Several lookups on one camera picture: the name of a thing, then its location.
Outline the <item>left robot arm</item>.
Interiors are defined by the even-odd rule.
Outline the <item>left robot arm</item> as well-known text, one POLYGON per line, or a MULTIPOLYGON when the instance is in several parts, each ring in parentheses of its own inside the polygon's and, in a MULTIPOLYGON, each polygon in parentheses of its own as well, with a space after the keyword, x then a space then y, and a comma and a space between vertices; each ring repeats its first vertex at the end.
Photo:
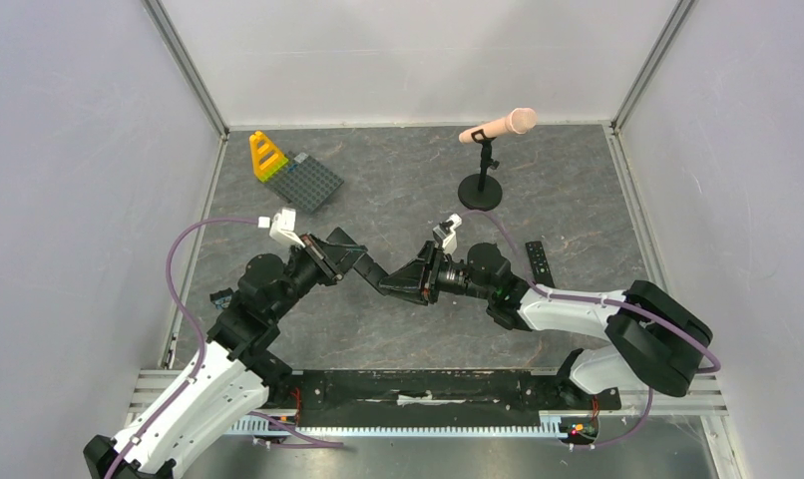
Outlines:
POLYGON ((337 284, 367 253, 343 229, 254 256, 229 306, 172 384, 132 425, 83 454, 94 478, 180 478, 235 422, 291 397, 292 370, 269 350, 279 322, 315 286, 337 284))

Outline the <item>black remote with buttons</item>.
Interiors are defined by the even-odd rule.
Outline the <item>black remote with buttons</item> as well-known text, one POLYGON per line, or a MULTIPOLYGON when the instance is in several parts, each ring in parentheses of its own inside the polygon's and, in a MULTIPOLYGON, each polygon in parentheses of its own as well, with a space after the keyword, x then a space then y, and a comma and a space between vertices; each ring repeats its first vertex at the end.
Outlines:
POLYGON ((555 283, 543 243, 539 240, 528 241, 525 243, 525 250, 534 282, 554 288, 555 283))

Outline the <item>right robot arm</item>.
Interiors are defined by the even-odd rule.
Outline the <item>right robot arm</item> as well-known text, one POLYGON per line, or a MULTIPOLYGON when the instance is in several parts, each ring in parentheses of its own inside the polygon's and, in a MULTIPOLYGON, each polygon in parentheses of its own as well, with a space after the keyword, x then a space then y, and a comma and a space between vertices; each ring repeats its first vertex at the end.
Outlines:
POLYGON ((455 261, 429 240, 407 264, 379 274, 375 287, 421 305, 436 302, 442 293, 479 298, 505 329, 560 330, 605 341, 604 347, 572 352, 563 363, 555 391, 568 407, 626 386, 682 397, 702 372, 713 339, 703 321, 650 281, 599 293, 530 286, 487 242, 473 245, 466 260, 455 261))

